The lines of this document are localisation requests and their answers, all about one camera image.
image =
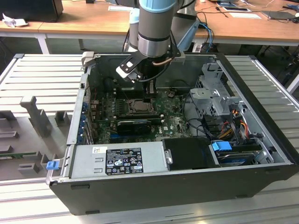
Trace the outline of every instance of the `white paper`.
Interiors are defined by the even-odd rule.
[[[4,14],[2,14],[2,15],[3,15],[2,22],[4,22],[9,27],[15,28],[15,27],[20,27],[20,26],[26,26],[26,25],[28,25],[28,23],[26,23],[25,20],[23,20],[23,19],[16,19],[15,20],[15,19],[12,19],[12,18],[10,18],[8,16],[5,16]]]
[[[126,6],[109,6],[108,11],[123,11],[123,12],[131,12],[132,7]]]
[[[247,19],[261,19],[257,14],[251,13],[229,13],[234,18],[247,18]]]

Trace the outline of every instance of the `laptop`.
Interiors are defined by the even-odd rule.
[[[274,20],[291,20],[295,18],[294,15],[287,12],[262,11],[262,13],[269,19]]]

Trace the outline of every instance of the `floor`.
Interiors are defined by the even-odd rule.
[[[98,53],[115,53],[121,52],[122,41],[110,40],[84,40],[84,47],[87,50],[92,50]],[[76,39],[49,39],[48,46],[52,54],[82,54],[79,42]],[[288,52],[293,53],[296,47],[290,47],[288,51],[279,46],[272,46],[265,52],[264,57],[260,53],[266,46],[257,54],[258,60],[274,75],[280,82],[284,79],[287,71],[284,68],[290,63]],[[235,45],[235,44],[219,44],[217,49],[226,55],[252,55],[258,52],[258,46],[252,45]],[[5,69],[13,56],[17,53],[25,54],[41,54],[37,39],[34,38],[18,38],[18,37],[4,37],[0,39],[0,74]],[[294,96],[299,98],[299,89],[294,92]]]

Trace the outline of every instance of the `black box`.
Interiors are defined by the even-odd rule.
[[[4,15],[25,21],[56,22],[62,14],[61,0],[0,0],[0,18]]]

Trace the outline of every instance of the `desk leg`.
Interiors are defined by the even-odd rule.
[[[289,91],[290,94],[292,94],[299,86],[299,74],[297,77],[292,81],[292,83],[289,85],[289,87],[286,89]]]
[[[47,46],[47,37],[46,34],[36,34],[36,39],[39,42],[43,54],[50,54],[50,51]]]
[[[83,43],[82,39],[79,39],[79,46],[80,46],[80,50],[85,50],[84,43]]]

